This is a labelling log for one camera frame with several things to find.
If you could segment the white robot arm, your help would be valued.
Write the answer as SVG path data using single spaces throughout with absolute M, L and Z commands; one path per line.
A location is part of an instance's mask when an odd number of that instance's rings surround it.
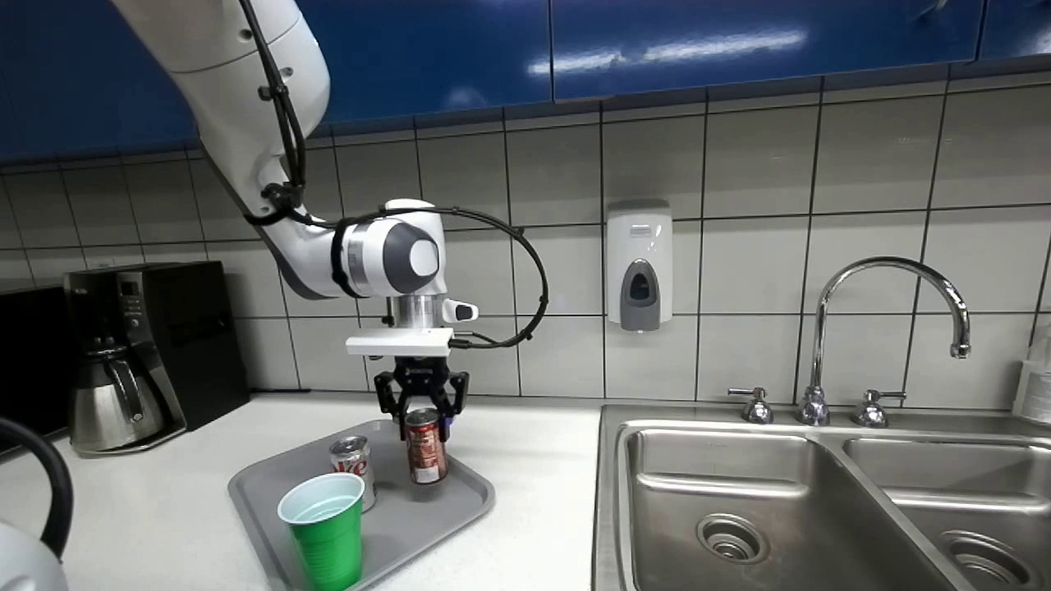
M 390 197 L 361 221 L 322 221 L 304 197 L 304 137 L 327 109 L 327 67 L 294 0 L 111 0 L 184 95 L 199 149 L 242 221 L 301 298 L 388 298 L 394 325 L 350 336 L 348 353 L 390 357 L 380 410 L 408 422 L 431 400 L 462 410 L 467 375 L 445 369 L 456 302 L 443 279 L 443 221 Z

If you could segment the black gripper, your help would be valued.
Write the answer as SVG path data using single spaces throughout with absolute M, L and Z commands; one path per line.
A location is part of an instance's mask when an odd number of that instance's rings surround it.
M 470 391 L 467 371 L 451 371 L 443 357 L 397 357 L 390 371 L 374 378 L 380 410 L 405 427 L 410 397 L 427 397 L 445 422 L 462 415 Z

